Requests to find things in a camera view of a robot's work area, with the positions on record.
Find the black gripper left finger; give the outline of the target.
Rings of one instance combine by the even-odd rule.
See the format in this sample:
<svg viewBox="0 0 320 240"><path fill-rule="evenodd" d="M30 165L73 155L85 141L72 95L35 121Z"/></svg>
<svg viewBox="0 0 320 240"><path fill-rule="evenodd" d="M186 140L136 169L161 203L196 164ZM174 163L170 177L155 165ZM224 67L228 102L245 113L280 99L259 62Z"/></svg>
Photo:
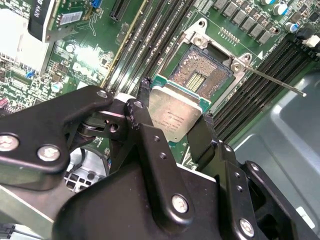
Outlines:
<svg viewBox="0 0 320 240"><path fill-rule="evenodd" d="M189 226L194 206L163 131L152 123L150 88L144 79L137 97L123 103L100 87L86 86L2 117L1 183L50 190L63 179L71 151L102 136L111 140L110 176L140 166L155 223Z"/></svg>

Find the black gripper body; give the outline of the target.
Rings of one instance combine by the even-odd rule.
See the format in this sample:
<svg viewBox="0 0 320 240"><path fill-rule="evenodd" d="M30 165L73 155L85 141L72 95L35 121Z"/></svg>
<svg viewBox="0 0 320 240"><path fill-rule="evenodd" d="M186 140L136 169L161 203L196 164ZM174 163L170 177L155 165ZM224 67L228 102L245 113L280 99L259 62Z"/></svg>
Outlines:
<svg viewBox="0 0 320 240"><path fill-rule="evenodd" d="M195 207L190 227L170 234L152 216L141 167L132 164L70 198L52 228L54 240L232 240L220 216L218 184L184 166L181 176Z"/></svg>

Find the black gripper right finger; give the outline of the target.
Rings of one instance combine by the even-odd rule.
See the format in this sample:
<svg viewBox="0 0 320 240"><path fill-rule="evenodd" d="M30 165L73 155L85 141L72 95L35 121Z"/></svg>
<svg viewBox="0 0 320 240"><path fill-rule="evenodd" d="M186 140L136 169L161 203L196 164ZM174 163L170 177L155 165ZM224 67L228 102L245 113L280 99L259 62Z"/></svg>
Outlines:
<svg viewBox="0 0 320 240"><path fill-rule="evenodd" d="M202 115L187 133L192 160L217 184L218 227L224 240L316 240L318 236L255 162L240 163Z"/></svg>

